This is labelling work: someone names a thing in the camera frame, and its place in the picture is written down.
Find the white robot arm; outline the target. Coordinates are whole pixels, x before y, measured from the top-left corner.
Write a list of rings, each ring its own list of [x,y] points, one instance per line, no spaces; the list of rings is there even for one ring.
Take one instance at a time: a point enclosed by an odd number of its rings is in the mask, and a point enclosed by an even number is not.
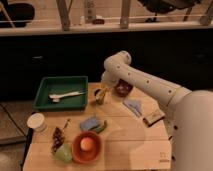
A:
[[[191,91],[130,64],[127,51],[108,57],[101,82],[113,87],[122,79],[173,115],[171,171],[213,171],[213,92]]]

